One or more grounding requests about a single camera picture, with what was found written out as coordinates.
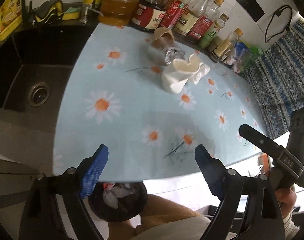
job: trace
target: kitchen sink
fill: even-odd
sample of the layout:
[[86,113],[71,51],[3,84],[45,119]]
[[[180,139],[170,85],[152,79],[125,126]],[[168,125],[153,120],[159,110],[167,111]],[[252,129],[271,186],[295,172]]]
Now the kitchen sink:
[[71,71],[95,26],[43,26],[13,33],[0,47],[0,108],[53,130]]

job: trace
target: yellow sponge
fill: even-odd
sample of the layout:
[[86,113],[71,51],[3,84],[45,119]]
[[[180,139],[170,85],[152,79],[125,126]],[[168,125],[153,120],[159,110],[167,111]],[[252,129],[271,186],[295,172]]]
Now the yellow sponge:
[[81,8],[68,8],[68,10],[64,13],[62,20],[74,20],[78,19],[80,16]]

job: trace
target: yellow oil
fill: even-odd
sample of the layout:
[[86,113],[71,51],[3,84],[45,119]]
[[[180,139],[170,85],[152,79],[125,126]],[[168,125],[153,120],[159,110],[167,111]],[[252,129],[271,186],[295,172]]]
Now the yellow oil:
[[127,25],[137,4],[138,0],[103,0],[101,12],[104,17],[99,15],[98,19],[108,25]]

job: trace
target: table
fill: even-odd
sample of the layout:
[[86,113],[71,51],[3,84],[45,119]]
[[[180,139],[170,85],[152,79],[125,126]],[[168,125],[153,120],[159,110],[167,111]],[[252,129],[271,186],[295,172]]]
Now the table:
[[163,90],[147,55],[152,34],[99,24],[72,71],[60,107],[53,173],[77,167],[104,144],[109,160],[100,181],[142,181],[199,172],[194,149],[230,165],[259,152],[238,134],[247,123],[265,131],[249,84],[222,64],[178,43],[186,59],[210,66],[179,95]]

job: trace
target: screw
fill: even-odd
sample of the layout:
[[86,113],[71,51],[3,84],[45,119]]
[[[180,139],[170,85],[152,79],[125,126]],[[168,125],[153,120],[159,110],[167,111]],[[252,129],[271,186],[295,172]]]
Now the screw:
[[38,173],[36,179],[41,180],[44,178],[44,173]]
[[67,174],[71,175],[74,174],[76,172],[76,168],[68,168],[67,169]]
[[267,180],[268,177],[265,174],[260,174],[259,178],[262,180]]
[[228,174],[236,175],[236,171],[234,169],[228,169]]

